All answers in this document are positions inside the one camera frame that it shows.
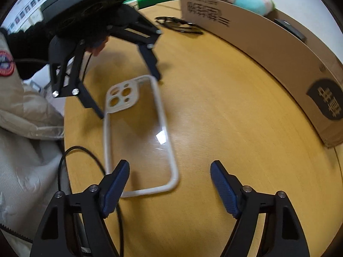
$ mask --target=cardboard box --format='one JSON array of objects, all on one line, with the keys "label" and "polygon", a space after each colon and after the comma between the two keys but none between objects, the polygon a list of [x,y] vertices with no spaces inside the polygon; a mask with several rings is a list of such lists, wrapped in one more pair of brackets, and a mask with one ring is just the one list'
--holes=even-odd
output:
[{"label": "cardboard box", "polygon": [[[266,17],[222,0],[180,0],[182,18],[233,44],[294,97],[327,147],[343,143],[343,66],[310,30],[285,13]],[[274,22],[287,21],[302,42]]]}]

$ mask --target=person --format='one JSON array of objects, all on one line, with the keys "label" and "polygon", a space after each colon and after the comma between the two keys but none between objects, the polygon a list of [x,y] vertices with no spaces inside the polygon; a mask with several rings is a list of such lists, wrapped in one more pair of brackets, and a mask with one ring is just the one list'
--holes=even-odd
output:
[{"label": "person", "polygon": [[[43,64],[14,63],[13,59],[48,61],[53,36],[39,22],[25,32],[0,29],[0,224],[33,239],[52,196],[57,191],[57,170],[62,157],[63,117],[22,80],[31,78]],[[97,56],[105,47],[88,51]],[[70,192],[66,168],[62,190]],[[30,243],[0,231],[19,256],[29,257]]]}]

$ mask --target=jacket zipper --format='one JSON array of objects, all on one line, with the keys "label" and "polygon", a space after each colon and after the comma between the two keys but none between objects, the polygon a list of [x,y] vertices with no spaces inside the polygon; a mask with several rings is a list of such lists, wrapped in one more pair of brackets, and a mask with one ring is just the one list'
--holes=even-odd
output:
[{"label": "jacket zipper", "polygon": [[13,230],[11,230],[8,227],[6,227],[5,225],[2,225],[1,223],[0,223],[0,229],[5,231],[5,232],[7,232],[7,233],[9,233],[9,234],[11,234],[12,236],[15,236],[15,237],[17,237],[19,239],[22,239],[23,241],[26,241],[26,242],[28,242],[30,244],[33,243],[32,239],[29,239],[29,238],[27,238],[27,237],[25,237],[25,236],[23,236],[21,234],[18,234],[17,232],[14,232]]}]

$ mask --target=sunglasses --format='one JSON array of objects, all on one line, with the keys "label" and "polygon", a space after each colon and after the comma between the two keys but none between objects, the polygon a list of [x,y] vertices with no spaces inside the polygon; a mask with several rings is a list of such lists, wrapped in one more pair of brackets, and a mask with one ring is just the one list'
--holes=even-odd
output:
[{"label": "sunglasses", "polygon": [[161,24],[163,27],[166,27],[168,29],[171,29],[177,32],[200,34],[200,35],[203,34],[203,32],[200,30],[200,27],[198,25],[187,22],[179,18],[159,16],[159,17],[156,17],[155,20],[157,23]]}]

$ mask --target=jacket patch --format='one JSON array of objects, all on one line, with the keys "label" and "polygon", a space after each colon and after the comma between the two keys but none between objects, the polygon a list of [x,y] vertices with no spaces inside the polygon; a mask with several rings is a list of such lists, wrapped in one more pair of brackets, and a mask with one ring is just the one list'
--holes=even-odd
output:
[{"label": "jacket patch", "polygon": [[3,63],[4,61],[13,61],[10,53],[0,50],[0,76],[11,76],[14,72],[14,63]]}]

